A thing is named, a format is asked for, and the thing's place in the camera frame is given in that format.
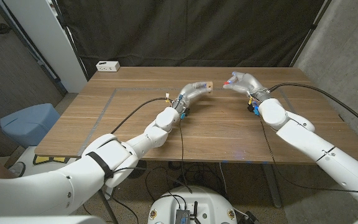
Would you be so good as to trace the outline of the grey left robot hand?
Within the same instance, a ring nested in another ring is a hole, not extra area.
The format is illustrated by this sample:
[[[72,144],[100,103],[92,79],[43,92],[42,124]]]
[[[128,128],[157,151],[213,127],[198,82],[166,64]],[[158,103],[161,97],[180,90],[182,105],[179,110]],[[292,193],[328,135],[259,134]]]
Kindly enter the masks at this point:
[[[178,97],[173,102],[172,108],[179,114],[182,114],[197,97],[205,93],[211,93],[212,90],[213,87],[207,82],[189,83],[182,88]]]

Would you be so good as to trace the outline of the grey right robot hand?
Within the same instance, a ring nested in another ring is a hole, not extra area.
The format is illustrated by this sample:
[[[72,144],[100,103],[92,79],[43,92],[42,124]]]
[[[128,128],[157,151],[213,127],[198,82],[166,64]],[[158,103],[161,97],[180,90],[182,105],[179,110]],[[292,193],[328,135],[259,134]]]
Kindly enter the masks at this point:
[[[234,90],[259,101],[272,98],[268,89],[249,73],[232,72],[232,77],[224,83],[223,88]]]

